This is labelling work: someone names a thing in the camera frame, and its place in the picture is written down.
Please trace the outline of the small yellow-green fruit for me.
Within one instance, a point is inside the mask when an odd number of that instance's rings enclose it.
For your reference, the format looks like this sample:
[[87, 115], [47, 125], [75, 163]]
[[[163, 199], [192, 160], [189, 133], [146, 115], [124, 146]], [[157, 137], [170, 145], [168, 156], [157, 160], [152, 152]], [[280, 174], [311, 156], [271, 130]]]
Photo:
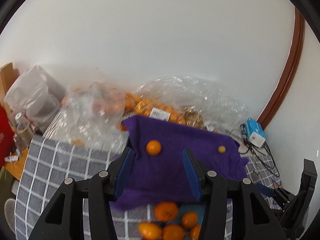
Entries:
[[217, 151], [221, 154], [225, 153], [226, 152], [226, 147], [221, 145], [218, 147]]

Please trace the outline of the wooden side table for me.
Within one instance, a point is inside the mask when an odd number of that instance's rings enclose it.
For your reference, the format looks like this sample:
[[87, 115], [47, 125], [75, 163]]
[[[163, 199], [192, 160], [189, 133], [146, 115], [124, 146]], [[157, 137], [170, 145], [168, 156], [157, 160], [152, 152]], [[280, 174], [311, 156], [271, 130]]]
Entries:
[[12, 162], [12, 163], [5, 163], [5, 165], [4, 165], [6, 170], [18, 181], [20, 181], [20, 179], [22, 177], [25, 162], [26, 162], [26, 159], [28, 156], [28, 151], [29, 151], [29, 148], [25, 148], [22, 151], [22, 156], [20, 157], [20, 159], [18, 161]]

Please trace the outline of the grey checked tablecloth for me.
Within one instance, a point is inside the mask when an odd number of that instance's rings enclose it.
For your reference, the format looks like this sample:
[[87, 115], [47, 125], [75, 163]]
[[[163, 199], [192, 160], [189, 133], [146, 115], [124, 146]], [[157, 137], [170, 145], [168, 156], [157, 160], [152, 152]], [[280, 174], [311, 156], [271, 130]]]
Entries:
[[133, 239], [139, 206], [160, 202], [205, 206], [200, 239], [223, 239], [227, 201], [234, 201], [234, 239], [285, 239], [278, 220], [247, 178], [246, 161], [226, 135], [180, 127], [177, 133], [130, 133], [115, 150], [32, 139], [35, 163], [24, 193], [24, 216], [36, 220], [19, 230], [28, 239]]

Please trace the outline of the large top orange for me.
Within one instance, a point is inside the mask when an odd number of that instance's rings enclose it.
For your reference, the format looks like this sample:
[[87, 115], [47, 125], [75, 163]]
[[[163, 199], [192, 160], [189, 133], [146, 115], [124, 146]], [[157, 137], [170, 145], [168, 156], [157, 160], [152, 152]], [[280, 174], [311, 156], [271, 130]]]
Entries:
[[169, 222], [178, 217], [179, 209], [174, 202], [161, 202], [154, 208], [155, 218], [161, 222]]

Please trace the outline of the bag of small oranges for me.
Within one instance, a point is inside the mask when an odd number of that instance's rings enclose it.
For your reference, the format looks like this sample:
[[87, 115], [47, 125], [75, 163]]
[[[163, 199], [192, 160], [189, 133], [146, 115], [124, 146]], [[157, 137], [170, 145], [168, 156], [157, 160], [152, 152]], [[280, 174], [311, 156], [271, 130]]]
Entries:
[[186, 125], [184, 113], [178, 107], [163, 103], [159, 98], [125, 94], [125, 113]]

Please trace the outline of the white plastic bag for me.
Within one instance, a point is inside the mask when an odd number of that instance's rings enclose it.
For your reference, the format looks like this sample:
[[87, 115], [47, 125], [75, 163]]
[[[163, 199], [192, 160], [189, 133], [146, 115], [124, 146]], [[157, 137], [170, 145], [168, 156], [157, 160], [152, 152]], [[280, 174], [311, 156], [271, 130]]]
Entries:
[[45, 130], [61, 109], [63, 88], [39, 65], [21, 74], [9, 88], [4, 102], [13, 112], [23, 112]]

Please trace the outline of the brown wooden door frame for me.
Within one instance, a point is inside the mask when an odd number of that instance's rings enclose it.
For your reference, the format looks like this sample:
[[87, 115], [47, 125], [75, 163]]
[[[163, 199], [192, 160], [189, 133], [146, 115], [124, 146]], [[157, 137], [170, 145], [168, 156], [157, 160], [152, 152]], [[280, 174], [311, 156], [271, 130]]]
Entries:
[[293, 34], [289, 54], [279, 78], [278, 84], [272, 93], [264, 110], [259, 115], [257, 122], [265, 129], [271, 122], [276, 112], [283, 103], [289, 88], [294, 80], [300, 57], [302, 54], [305, 33], [305, 19], [300, 11], [295, 8], [295, 21], [293, 26]]

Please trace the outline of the large clear plastic bag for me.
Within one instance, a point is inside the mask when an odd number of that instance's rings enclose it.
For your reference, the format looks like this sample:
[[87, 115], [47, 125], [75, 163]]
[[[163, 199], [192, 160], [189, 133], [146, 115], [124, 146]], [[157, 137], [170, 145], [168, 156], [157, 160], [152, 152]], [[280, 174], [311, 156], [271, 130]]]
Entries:
[[190, 76], [163, 77], [134, 89], [133, 95], [151, 99], [158, 108], [180, 114], [187, 126], [229, 135], [248, 117], [241, 101], [223, 96], [215, 81]]

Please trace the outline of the wooden chair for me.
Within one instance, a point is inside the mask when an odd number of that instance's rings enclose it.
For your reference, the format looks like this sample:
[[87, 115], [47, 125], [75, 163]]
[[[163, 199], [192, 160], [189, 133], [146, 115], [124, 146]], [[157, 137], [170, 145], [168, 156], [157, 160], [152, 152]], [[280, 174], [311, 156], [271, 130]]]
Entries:
[[4, 98], [12, 86], [12, 84], [16, 81], [19, 76], [19, 70], [13, 68], [13, 64], [7, 63], [1, 67], [0, 72], [0, 87], [1, 87], [1, 106], [4, 108], [6, 115], [9, 116], [12, 111], [10, 107], [4, 102]]

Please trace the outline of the white blue charger box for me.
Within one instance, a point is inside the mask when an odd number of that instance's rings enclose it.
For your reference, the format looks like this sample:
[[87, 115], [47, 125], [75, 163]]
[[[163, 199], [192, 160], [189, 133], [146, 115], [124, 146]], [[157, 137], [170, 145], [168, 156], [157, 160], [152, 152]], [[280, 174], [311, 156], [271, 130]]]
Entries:
[[261, 125], [252, 118], [248, 118], [245, 122], [245, 132], [249, 142], [258, 148], [261, 148], [266, 141]]

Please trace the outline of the clear plastic bottle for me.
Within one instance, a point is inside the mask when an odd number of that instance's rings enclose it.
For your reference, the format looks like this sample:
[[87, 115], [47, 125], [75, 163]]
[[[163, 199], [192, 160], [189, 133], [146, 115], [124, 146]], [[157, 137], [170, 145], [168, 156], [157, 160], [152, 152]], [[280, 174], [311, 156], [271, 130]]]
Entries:
[[34, 137], [34, 132], [30, 122], [24, 117], [22, 112], [16, 114], [15, 121], [17, 124], [17, 134], [27, 146], [30, 146], [30, 143]]

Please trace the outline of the small clear plastic bag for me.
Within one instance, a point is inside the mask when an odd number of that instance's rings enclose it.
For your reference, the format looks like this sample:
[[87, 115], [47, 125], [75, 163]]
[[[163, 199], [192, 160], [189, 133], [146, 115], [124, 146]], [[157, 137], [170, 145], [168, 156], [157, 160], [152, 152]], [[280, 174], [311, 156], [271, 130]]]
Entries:
[[111, 84], [80, 81], [67, 87], [61, 110], [46, 131], [49, 139], [120, 154], [128, 133], [120, 124], [125, 93]]

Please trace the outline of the red paper shopping bag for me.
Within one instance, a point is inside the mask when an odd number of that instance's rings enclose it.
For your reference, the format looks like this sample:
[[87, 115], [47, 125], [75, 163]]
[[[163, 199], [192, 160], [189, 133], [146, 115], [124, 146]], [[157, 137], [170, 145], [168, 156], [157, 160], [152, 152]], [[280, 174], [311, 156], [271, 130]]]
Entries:
[[8, 117], [3, 107], [0, 110], [0, 168], [5, 163], [5, 157], [7, 157], [14, 146], [14, 132], [9, 124]]

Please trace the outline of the purple towel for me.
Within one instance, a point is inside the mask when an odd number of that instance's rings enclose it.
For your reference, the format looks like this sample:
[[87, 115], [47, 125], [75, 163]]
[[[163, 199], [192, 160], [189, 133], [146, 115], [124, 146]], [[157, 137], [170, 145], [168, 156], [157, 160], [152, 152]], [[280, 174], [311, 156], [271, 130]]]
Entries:
[[[196, 201], [183, 166], [186, 147], [206, 168], [225, 179], [240, 181], [247, 176], [248, 159], [240, 156], [238, 143], [227, 135], [141, 115], [127, 118], [123, 124], [135, 156], [123, 194], [111, 203], [113, 209], [126, 211], [162, 201]], [[147, 154], [150, 140], [161, 143], [159, 155]], [[221, 145], [226, 147], [223, 154], [217, 151]]]

